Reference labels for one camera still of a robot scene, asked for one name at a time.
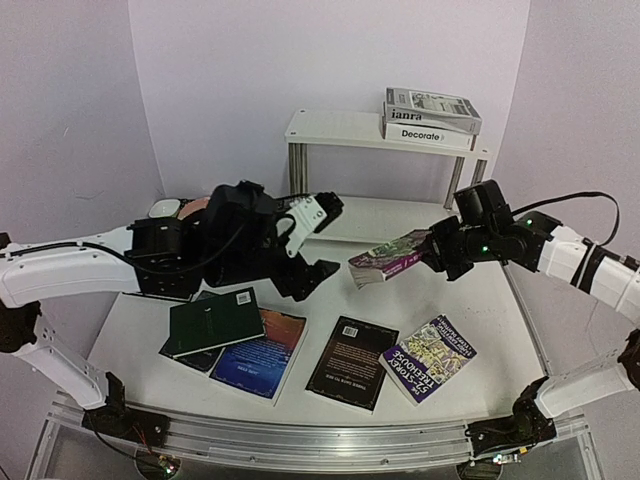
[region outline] table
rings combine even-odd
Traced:
[[[343,200],[345,213],[327,229],[327,237],[305,244],[307,259],[344,263],[371,247],[364,243],[367,237],[388,240],[447,214],[435,204]],[[471,456],[466,422],[508,415],[522,389],[544,374],[526,310],[497,263],[478,265],[455,283],[418,265],[360,291],[343,267],[301,303],[280,298],[268,281],[252,285],[261,305],[309,321],[309,333],[275,407],[158,355],[168,336],[170,303],[127,295],[114,303],[89,360],[124,382],[132,405],[171,418],[166,448],[159,451],[198,462],[296,472],[404,472],[455,465]],[[442,312],[478,355],[421,406],[413,407],[389,379],[373,415],[305,392],[339,315],[395,327],[404,336]],[[51,425],[45,425],[47,440],[35,456],[41,467],[51,458],[49,443],[55,442],[56,429],[79,430],[81,417],[77,405],[59,394],[48,416]],[[557,428],[560,439],[588,434],[579,411],[559,420]]]
[[[418,152],[455,158],[444,207],[450,210],[453,194],[458,190],[465,159],[475,160],[471,185],[482,181],[492,154],[489,148],[476,141],[473,152],[459,148],[420,143],[385,140],[381,133],[378,113],[297,110],[285,133],[289,145],[289,190],[291,194],[309,192],[307,145],[335,145],[343,147],[381,148],[402,152]]]

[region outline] dark green book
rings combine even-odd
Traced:
[[[169,311],[164,352],[180,358],[264,336],[253,288],[185,303]]]

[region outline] white book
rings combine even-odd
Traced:
[[[386,123],[383,120],[382,138],[394,142],[439,145],[473,151],[476,135],[452,132],[432,127],[418,127],[400,123]]]

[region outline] black cable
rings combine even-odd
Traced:
[[[115,447],[114,445],[111,445],[104,438],[102,438],[102,435],[100,435],[98,433],[98,430],[96,430],[96,426],[93,423],[93,418],[91,418],[91,415],[87,415],[87,418],[89,419],[89,423],[91,424],[91,429],[93,430],[93,433],[95,434],[96,438],[98,440],[100,440],[100,442],[102,442],[103,445],[105,445],[106,447],[110,448],[114,452],[119,453],[123,457],[127,457],[127,458],[133,460],[134,462],[142,463],[143,465],[147,465],[148,467],[152,467],[152,468],[155,468],[155,469],[158,469],[158,470],[162,470],[163,473],[167,473],[167,470],[164,467],[161,467],[160,465],[156,465],[154,463],[147,462],[145,460],[141,460],[139,458],[136,458],[135,456],[130,455],[130,454],[128,454],[127,452],[125,452],[123,450],[120,450],[119,448]]]
[[[49,243],[47,245],[39,245],[37,247],[24,248],[22,250],[16,250],[15,252],[9,252],[11,257],[19,257],[22,255],[27,255],[29,253],[37,253],[43,252],[46,250],[54,250],[57,248],[68,248],[68,247],[79,247],[79,248],[92,248],[94,250],[100,250],[102,252],[108,253],[109,255],[117,258],[118,260],[126,263],[127,265],[132,266],[136,270],[140,270],[141,272],[148,273],[150,275],[181,275],[192,270],[197,270],[199,268],[204,267],[208,263],[211,263],[216,258],[218,258],[224,251],[229,248],[229,246],[234,242],[238,235],[242,232],[244,227],[247,225],[247,222],[244,222],[240,227],[229,237],[229,240],[220,247],[214,254],[210,255],[206,259],[194,264],[189,265],[187,267],[181,268],[180,270],[154,270],[151,268],[143,267],[142,265],[138,265],[137,262],[131,260],[130,258],[125,257],[120,252],[116,252],[115,250],[105,247],[104,245],[99,245],[97,243],[92,242],[82,242],[80,245],[77,242],[58,242],[58,243]],[[0,258],[6,258],[7,254],[1,253]]]
[[[11,477],[9,476],[9,474],[4,470],[4,468],[2,468],[2,465],[0,465],[0,472],[2,472],[2,474],[4,475],[4,478],[6,478],[7,480],[11,480]]]
[[[618,205],[618,201],[613,198],[608,193],[599,192],[599,191],[586,191],[586,192],[576,192],[570,193],[569,195],[563,195],[561,197],[549,198],[547,200],[540,200],[539,202],[531,203],[529,205],[525,205],[524,207],[518,208],[512,212],[513,216],[520,215],[529,210],[533,210],[534,208],[541,207],[543,205],[549,205],[551,203],[559,203],[564,202],[565,200],[572,200],[574,198],[595,198],[595,197],[603,197],[608,200],[611,200],[616,206],[616,221],[613,224],[613,229],[611,230],[611,234],[609,238],[604,243],[601,243],[601,246],[608,245],[618,234],[618,228],[620,227],[620,205]]]

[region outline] robotic arm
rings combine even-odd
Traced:
[[[458,191],[458,217],[436,223],[422,261],[454,281],[474,263],[513,261],[563,280],[611,306],[638,325],[640,263],[616,255],[548,215],[531,211],[514,219],[493,180]],[[602,355],[565,375],[544,377],[522,393],[510,417],[469,425],[477,458],[531,447],[555,437],[553,419],[617,392],[640,389],[640,330],[626,348]]]
[[[19,245],[0,234],[0,352],[31,364],[85,409],[83,425],[161,446],[168,419],[128,408],[124,386],[71,351],[38,300],[113,291],[188,298],[212,286],[269,278],[283,297],[307,298],[339,264],[299,253],[342,213],[333,193],[273,199],[260,185],[217,187],[206,209],[180,221],[144,219],[57,243]]]

